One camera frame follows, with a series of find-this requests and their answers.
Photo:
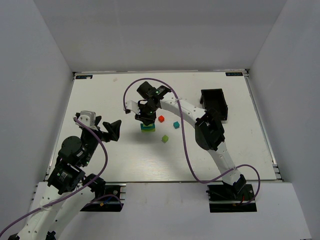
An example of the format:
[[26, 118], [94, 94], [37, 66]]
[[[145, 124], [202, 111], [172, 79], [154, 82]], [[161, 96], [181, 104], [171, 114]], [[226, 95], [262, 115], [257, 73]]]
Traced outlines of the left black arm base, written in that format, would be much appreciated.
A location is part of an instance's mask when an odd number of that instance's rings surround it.
[[108, 183], [98, 177], [87, 188], [93, 194], [92, 199], [81, 212], [114, 212], [119, 213], [125, 203], [126, 185], [124, 183]]

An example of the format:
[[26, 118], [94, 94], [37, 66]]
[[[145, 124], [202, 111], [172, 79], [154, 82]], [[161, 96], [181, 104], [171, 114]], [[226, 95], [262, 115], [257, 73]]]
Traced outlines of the teal arch block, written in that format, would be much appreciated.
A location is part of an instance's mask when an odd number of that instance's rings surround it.
[[154, 127], [155, 127], [155, 124], [152, 123], [152, 124], [149, 124], [149, 125], [145, 125], [145, 124], [141, 123], [141, 124], [140, 124], [140, 127], [141, 127], [142, 129], [144, 129], [144, 128], [154, 128]]

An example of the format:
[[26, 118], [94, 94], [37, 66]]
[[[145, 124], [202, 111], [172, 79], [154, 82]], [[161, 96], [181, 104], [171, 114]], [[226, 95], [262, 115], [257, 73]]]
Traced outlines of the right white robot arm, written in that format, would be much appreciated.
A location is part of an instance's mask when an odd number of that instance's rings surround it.
[[146, 125], [156, 120], [158, 109], [169, 111], [178, 117], [183, 117], [182, 123], [189, 123], [195, 130], [195, 141], [200, 148], [207, 151], [214, 160], [222, 176], [222, 183], [228, 195], [234, 199], [239, 195], [247, 181], [244, 175], [236, 169], [225, 143], [225, 130], [214, 109], [196, 107], [187, 101], [178, 98], [170, 88], [162, 85], [153, 87], [147, 81], [143, 82], [137, 92], [142, 97], [136, 106], [135, 119]]

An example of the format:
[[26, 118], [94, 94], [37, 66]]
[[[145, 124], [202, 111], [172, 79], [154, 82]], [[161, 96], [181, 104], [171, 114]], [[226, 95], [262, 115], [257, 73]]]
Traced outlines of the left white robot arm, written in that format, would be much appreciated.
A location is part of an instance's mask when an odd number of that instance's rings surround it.
[[57, 240], [69, 222], [89, 205], [110, 200], [123, 207], [120, 186], [107, 185], [99, 174], [86, 175], [86, 167], [97, 148], [120, 138], [121, 120], [103, 122], [106, 131], [98, 124], [101, 117], [74, 117], [81, 136], [69, 136], [61, 144], [56, 164], [47, 180], [39, 206], [26, 214], [28, 221], [10, 240]]

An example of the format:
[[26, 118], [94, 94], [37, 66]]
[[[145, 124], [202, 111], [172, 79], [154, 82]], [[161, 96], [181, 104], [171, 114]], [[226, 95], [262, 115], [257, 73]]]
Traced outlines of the lime green rectangular block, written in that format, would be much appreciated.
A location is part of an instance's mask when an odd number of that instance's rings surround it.
[[141, 130], [151, 130], [151, 129], [155, 129], [155, 127], [154, 128], [140, 128]]

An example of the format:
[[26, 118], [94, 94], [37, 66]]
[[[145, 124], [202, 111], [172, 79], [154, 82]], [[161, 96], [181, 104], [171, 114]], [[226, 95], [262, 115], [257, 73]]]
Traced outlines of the black plastic bin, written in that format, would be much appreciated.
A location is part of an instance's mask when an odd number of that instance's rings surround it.
[[202, 89], [199, 103], [206, 110], [214, 109], [221, 121], [228, 119], [228, 105], [222, 88]]

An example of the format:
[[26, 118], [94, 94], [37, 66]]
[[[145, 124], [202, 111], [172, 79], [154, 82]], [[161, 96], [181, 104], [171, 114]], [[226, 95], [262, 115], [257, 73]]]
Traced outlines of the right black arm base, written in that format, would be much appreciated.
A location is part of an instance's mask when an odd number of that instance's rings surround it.
[[223, 184], [207, 186], [210, 213], [254, 213], [257, 206], [252, 198], [254, 189], [251, 184], [246, 184], [238, 195], [228, 191]]

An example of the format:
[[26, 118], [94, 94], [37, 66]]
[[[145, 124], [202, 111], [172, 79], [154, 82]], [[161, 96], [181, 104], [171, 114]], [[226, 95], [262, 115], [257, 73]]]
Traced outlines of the lime green arch block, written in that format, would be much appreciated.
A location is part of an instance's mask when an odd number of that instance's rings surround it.
[[153, 133], [155, 131], [156, 131], [156, 129], [142, 129], [141, 130], [142, 133]]

